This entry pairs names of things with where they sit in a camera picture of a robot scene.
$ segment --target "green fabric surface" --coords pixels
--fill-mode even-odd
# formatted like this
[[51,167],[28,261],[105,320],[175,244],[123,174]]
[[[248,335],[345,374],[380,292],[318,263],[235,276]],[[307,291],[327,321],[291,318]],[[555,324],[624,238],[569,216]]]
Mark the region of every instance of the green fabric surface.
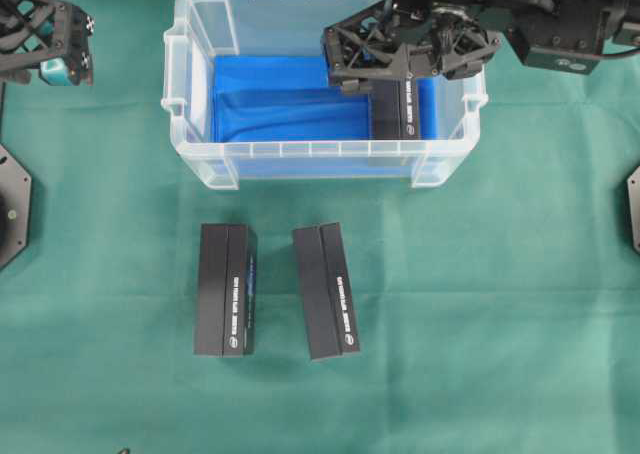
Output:
[[[95,86],[9,86],[2,142],[34,178],[0,272],[11,453],[636,453],[640,59],[583,78],[487,68],[477,149],[406,180],[207,190],[160,108],[174,0],[70,0]],[[192,354],[199,226],[259,238],[256,353]],[[290,231],[342,223],[358,356],[311,363]]]

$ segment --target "black box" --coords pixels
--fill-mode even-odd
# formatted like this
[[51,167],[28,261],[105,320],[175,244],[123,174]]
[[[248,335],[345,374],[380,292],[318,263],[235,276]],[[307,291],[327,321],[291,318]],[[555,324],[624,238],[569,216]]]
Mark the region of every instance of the black box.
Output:
[[195,354],[253,352],[256,245],[248,226],[202,225]]
[[420,93],[415,80],[372,81],[369,106],[371,138],[376,141],[419,141]]
[[312,360],[360,351],[339,224],[293,231]]

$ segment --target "blue cloth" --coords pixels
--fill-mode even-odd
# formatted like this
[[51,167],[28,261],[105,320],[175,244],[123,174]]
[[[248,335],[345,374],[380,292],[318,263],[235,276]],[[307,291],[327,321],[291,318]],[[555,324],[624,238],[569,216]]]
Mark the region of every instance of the blue cloth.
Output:
[[[366,96],[327,83],[321,57],[216,59],[214,142],[367,140]],[[420,84],[423,138],[435,137],[433,82]]]

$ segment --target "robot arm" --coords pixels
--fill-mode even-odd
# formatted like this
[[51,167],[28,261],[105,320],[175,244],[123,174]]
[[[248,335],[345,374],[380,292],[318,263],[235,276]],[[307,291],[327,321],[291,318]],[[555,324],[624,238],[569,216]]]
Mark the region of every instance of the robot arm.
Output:
[[30,69],[56,86],[93,83],[94,21],[59,0],[0,0],[0,81],[28,84]]
[[[382,0],[327,27],[323,43],[331,84],[360,93],[372,80],[474,76],[499,33],[524,65],[590,74],[640,54],[640,0]],[[609,39],[633,48],[604,54]]]

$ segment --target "plastic storage bin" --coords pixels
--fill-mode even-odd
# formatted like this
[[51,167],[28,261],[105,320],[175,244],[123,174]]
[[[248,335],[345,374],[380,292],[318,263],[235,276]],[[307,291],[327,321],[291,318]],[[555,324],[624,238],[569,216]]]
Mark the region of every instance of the plastic storage bin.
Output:
[[379,0],[176,0],[164,34],[162,107],[171,142],[212,189],[242,179],[407,177],[443,184],[476,146],[484,73],[435,82],[437,138],[422,141],[212,143],[213,73],[218,56],[319,56],[324,27]]

